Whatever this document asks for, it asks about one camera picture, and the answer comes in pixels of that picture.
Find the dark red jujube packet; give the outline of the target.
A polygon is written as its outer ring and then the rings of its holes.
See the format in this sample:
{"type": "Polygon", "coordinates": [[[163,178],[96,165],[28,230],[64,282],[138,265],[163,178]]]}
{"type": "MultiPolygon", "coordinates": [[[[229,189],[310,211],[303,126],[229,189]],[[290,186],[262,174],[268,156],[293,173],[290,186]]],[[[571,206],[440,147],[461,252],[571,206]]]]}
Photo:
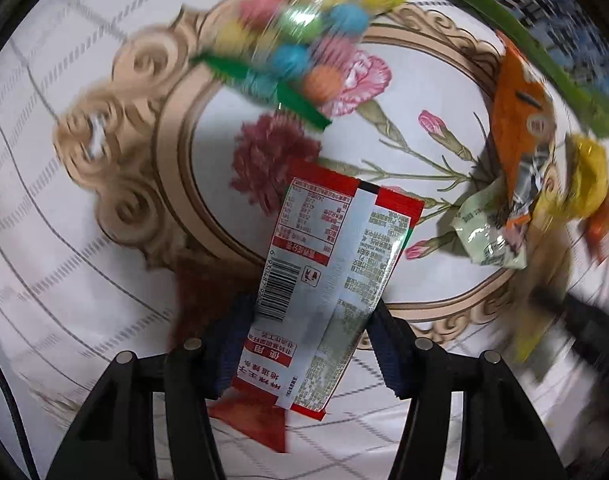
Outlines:
{"type": "Polygon", "coordinates": [[[231,388],[210,405],[208,413],[276,453],[287,452],[286,411],[256,394],[231,388]]]}

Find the yellow cracker packet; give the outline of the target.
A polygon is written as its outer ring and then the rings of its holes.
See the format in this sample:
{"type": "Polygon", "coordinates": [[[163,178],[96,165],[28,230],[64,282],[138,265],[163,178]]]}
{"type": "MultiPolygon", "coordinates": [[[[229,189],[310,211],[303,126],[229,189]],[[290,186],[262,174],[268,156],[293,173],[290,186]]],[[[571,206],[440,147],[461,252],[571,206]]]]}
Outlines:
{"type": "Polygon", "coordinates": [[[554,315],[536,307],[530,294],[542,285],[563,296],[570,275],[571,243],[567,223],[589,221],[609,197],[607,154],[598,142],[571,134],[565,141],[567,155],[566,193],[556,191],[554,154],[544,172],[543,188],[531,205],[530,222],[525,228],[527,266],[513,283],[513,357],[529,361],[554,324],[554,315]]]}

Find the pale green small packet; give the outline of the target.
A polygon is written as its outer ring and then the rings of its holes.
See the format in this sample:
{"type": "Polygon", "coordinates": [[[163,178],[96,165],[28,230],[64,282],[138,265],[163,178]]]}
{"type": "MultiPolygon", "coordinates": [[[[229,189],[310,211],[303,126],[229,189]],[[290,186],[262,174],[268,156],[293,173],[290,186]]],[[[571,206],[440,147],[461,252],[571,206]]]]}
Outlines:
{"type": "Polygon", "coordinates": [[[522,270],[527,266],[527,249],[519,234],[509,232],[507,220],[505,179],[498,177],[466,198],[451,226],[473,263],[522,270]]]}

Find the orange snack packet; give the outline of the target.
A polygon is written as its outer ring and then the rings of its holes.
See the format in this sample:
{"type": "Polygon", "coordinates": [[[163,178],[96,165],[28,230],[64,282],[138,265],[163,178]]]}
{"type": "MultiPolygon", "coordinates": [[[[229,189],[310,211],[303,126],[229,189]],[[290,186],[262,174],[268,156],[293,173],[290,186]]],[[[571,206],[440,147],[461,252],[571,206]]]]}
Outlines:
{"type": "Polygon", "coordinates": [[[491,133],[501,162],[508,197],[513,191],[522,154],[531,154],[537,144],[553,148],[556,119],[553,100],[542,78],[504,34],[498,35],[505,52],[499,68],[492,106],[491,133]]]}

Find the red white snack packet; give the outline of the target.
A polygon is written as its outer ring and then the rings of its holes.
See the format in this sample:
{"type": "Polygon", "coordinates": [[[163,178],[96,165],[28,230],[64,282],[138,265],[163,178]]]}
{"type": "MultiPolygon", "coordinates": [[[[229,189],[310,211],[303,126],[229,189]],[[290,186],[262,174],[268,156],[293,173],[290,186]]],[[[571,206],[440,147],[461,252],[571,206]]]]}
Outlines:
{"type": "Polygon", "coordinates": [[[234,388],[322,419],[425,204],[297,160],[234,388]]]}

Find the colourful candy balls bag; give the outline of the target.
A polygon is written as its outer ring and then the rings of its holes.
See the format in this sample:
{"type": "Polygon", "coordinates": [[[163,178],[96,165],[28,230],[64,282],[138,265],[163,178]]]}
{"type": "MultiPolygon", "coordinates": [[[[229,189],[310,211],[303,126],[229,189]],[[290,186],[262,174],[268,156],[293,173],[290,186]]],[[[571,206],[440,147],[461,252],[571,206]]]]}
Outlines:
{"type": "Polygon", "coordinates": [[[330,124],[357,46],[407,0],[232,0],[193,57],[249,98],[330,124]]]}

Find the panda biscuit packet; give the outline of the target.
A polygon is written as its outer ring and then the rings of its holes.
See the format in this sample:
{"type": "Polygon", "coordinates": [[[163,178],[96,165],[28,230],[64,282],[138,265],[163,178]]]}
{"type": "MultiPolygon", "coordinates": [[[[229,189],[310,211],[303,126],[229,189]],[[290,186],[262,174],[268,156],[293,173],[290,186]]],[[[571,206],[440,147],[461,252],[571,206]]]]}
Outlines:
{"type": "Polygon", "coordinates": [[[509,194],[509,213],[503,228],[505,240],[514,254],[523,245],[525,228],[531,218],[531,205],[543,188],[544,172],[550,158],[551,146],[541,143],[531,154],[522,154],[519,159],[513,191],[509,194]]]}

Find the cardboard milk box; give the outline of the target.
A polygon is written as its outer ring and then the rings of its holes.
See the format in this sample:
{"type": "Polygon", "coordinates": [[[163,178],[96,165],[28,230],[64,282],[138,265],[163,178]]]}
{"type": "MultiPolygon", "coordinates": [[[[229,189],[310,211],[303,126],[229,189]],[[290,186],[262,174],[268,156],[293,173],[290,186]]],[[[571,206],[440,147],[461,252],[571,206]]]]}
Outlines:
{"type": "Polygon", "coordinates": [[[609,138],[609,0],[452,0],[527,55],[562,99],[609,138]]]}

